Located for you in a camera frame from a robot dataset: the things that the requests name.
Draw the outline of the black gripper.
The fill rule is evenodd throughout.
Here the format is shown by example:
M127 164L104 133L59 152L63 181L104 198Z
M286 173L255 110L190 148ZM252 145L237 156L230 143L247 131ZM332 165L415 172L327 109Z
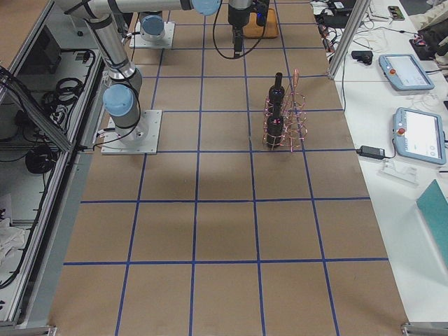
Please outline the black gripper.
M243 27L249 23L251 13L256 14L256 24L264 27L267 21L269 0L229 0L227 21L232 25L233 57L240 58L244 46Z

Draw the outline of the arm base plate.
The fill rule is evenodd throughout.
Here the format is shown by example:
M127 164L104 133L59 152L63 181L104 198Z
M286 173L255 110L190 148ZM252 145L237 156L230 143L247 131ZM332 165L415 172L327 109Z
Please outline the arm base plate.
M166 22L161 35L140 34L140 22L136 23L136 34L129 43L130 48L136 49L170 49L173 45L175 22Z
M110 117L108 128L113 131L104 134L103 155L156 155L162 123L161 110L144 110L135 129L116 128Z

